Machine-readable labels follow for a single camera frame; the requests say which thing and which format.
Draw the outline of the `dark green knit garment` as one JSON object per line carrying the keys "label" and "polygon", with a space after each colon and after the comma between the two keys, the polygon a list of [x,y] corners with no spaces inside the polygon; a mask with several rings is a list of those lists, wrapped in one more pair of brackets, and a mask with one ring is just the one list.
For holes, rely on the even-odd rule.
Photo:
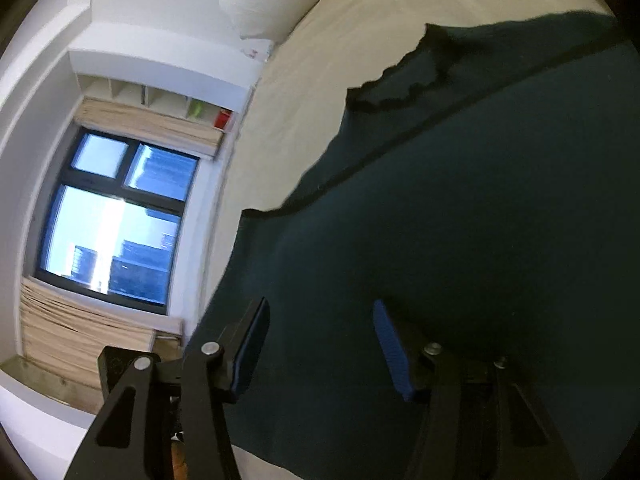
{"label": "dark green knit garment", "polygon": [[590,12],[430,25],[350,89],[340,130],[277,209],[247,209],[203,316],[271,307],[232,442],[305,479],[401,479],[424,419],[374,307],[471,378],[461,479],[498,445],[562,443],[514,478],[639,474],[639,55]]}

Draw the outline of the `beige curtain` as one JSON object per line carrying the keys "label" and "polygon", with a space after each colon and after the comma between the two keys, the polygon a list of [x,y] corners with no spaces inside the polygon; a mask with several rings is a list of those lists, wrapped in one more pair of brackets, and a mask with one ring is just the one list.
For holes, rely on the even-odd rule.
{"label": "beige curtain", "polygon": [[[171,275],[168,311],[164,315],[134,310],[104,300],[50,285],[35,276],[35,263],[54,179],[62,167],[80,128],[155,144],[198,158],[198,169],[186,202],[174,272]],[[172,310],[181,246],[188,232],[188,208],[198,173],[214,160],[224,136],[221,131],[188,120],[155,114],[148,110],[96,99],[84,99],[72,121],[70,145],[62,151],[51,181],[42,191],[42,208],[21,284],[20,326],[26,360],[60,378],[89,388],[99,385],[96,360],[105,346],[150,350],[157,339],[167,337],[176,344],[184,331],[184,317]]]}

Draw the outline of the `black framed window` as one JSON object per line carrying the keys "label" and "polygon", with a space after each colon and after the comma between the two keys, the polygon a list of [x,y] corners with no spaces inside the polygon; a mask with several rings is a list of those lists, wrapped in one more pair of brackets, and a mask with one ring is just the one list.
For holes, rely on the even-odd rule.
{"label": "black framed window", "polygon": [[35,276],[164,315],[198,158],[80,128],[48,199]]}

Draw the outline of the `red box on shelf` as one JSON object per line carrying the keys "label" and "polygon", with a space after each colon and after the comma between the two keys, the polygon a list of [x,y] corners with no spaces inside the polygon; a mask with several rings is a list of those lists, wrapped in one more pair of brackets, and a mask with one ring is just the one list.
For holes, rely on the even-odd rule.
{"label": "red box on shelf", "polygon": [[213,126],[216,129],[224,130],[225,128],[227,128],[228,123],[230,122],[230,120],[232,118],[232,115],[233,115],[233,113],[232,113],[231,110],[226,110],[225,108],[221,108],[217,112],[217,115],[216,115],[215,120],[213,122]]}

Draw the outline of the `green item on shelf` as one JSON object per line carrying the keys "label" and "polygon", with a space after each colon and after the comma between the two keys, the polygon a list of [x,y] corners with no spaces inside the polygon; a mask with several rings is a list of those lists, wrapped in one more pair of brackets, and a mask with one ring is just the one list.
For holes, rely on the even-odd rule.
{"label": "green item on shelf", "polygon": [[191,116],[200,117],[202,114],[203,103],[201,101],[193,101],[191,107]]}

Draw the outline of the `beige bed sheet mattress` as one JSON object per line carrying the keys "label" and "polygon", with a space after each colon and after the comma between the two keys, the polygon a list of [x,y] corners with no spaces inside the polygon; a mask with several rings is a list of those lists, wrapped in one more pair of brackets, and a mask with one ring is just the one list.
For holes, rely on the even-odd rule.
{"label": "beige bed sheet mattress", "polygon": [[243,122],[210,260],[216,332],[250,300],[271,325],[227,412],[246,469],[400,479],[420,414],[394,388],[381,300],[492,357],[534,300],[536,173],[564,165],[567,53],[604,0],[320,0],[277,48]]}

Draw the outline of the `white wall shelf niche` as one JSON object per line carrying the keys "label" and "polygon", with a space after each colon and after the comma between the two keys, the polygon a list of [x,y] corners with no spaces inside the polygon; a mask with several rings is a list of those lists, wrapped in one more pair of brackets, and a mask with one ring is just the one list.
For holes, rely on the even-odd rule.
{"label": "white wall shelf niche", "polygon": [[[221,108],[232,111],[224,130],[231,127],[234,116],[244,110],[256,81],[254,74],[235,80],[232,75],[209,68],[81,48],[70,49],[70,64],[80,91],[87,98],[137,107],[213,129]],[[203,103],[200,117],[191,116],[193,101]]]}

